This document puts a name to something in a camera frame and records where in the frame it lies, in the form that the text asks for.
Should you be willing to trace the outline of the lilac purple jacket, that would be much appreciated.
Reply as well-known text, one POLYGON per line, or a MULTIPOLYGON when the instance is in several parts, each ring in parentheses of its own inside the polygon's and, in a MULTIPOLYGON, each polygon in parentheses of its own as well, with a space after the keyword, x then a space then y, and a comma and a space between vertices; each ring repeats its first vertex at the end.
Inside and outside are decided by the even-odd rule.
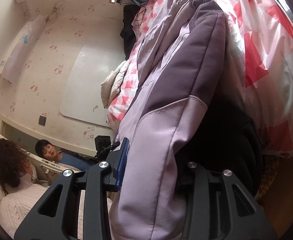
POLYGON ((137 54, 138 89, 118 128, 130 143, 109 219, 113 239, 180 239, 175 154, 193 137, 222 74, 226 20, 214 0, 166 0, 137 54))

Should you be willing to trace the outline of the beige quilted blanket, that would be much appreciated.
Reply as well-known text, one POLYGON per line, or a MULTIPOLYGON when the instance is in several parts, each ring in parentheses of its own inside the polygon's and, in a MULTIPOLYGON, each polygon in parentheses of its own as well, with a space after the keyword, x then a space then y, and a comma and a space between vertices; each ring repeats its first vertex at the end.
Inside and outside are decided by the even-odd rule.
POLYGON ((111 71, 101 83, 101 100, 104 109, 110 106, 111 102, 121 91, 121 85, 128 70, 129 63, 129 60, 123 61, 115 70, 111 71))

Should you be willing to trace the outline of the person in blue shirt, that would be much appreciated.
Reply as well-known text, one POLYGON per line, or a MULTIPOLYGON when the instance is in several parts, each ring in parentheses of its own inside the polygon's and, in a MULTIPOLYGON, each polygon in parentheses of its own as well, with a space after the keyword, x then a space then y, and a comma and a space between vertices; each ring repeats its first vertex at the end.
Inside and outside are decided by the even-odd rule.
POLYGON ((84 158, 79 154, 71 153, 67 150, 57 150, 48 140, 39 140, 35 144, 36 154, 43 159, 53 161, 58 164, 75 167, 80 171, 87 171, 98 162, 95 159, 84 158))

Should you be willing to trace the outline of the person in white sweater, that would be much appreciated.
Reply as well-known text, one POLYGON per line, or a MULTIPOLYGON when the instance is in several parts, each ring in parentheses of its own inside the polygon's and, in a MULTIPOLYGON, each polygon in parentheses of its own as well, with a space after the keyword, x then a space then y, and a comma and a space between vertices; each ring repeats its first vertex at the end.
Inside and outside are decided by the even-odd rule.
POLYGON ((48 189, 41 185, 30 157, 14 142, 0 139, 2 227, 14 237, 29 211, 48 189))

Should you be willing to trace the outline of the red checked plastic bed cover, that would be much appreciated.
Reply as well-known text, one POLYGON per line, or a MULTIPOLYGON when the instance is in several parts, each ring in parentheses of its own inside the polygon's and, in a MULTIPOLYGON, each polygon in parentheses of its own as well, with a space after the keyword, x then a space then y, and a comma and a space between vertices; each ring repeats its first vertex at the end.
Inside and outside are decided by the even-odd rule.
MULTIPOLYGON (((137 40, 129 67, 121 91, 108 107, 107 122, 116 137, 138 89, 138 49, 165 1, 149 1, 135 17, 137 40)), ((221 90, 253 120, 264 153, 293 158, 291 21, 275 0, 214 1, 226 20, 225 57, 214 94, 221 90)))

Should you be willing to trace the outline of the white board on wall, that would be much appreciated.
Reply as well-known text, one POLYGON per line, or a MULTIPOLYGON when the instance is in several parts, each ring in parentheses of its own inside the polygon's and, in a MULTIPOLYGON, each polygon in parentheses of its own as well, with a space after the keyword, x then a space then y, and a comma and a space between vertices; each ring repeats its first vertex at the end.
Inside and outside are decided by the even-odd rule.
POLYGON ((122 43, 87 42, 67 80, 60 113, 68 118, 108 127, 101 83, 125 59, 122 43))

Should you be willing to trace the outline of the black wall switch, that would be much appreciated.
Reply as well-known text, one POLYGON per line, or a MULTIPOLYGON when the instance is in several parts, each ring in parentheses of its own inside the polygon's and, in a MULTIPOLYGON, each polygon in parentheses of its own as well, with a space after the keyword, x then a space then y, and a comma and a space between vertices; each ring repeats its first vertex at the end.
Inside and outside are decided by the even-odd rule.
POLYGON ((47 120, 47 117, 46 116, 40 115, 39 116, 38 124, 40 126, 45 126, 46 125, 46 120, 47 120))

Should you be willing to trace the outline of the black clothing pile by wall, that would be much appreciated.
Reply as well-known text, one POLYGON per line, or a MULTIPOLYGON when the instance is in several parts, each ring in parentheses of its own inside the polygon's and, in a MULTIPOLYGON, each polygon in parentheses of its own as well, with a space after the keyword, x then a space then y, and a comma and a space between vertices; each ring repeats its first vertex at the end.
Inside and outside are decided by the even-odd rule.
POLYGON ((138 5, 125 5, 123 7, 123 29, 120 33, 124 43, 125 60, 128 60, 134 44, 136 43, 136 36, 133 30, 132 23, 141 7, 138 5))

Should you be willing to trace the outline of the wall air conditioner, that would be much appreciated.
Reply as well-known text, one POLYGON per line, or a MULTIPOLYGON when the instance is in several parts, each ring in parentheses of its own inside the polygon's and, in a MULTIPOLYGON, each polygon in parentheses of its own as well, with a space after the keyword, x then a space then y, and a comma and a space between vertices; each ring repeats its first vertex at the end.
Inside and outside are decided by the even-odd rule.
POLYGON ((0 76, 10 83, 15 83, 31 53, 36 40, 42 34, 46 21, 38 15, 35 20, 27 22, 18 32, 0 63, 0 76))

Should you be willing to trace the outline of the wall power socket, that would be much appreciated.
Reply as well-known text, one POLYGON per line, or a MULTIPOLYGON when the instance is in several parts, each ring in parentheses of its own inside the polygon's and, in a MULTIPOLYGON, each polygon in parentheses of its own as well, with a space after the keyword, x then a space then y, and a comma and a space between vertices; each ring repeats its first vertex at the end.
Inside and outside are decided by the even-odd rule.
POLYGON ((111 4, 121 4, 122 0, 109 0, 111 4))

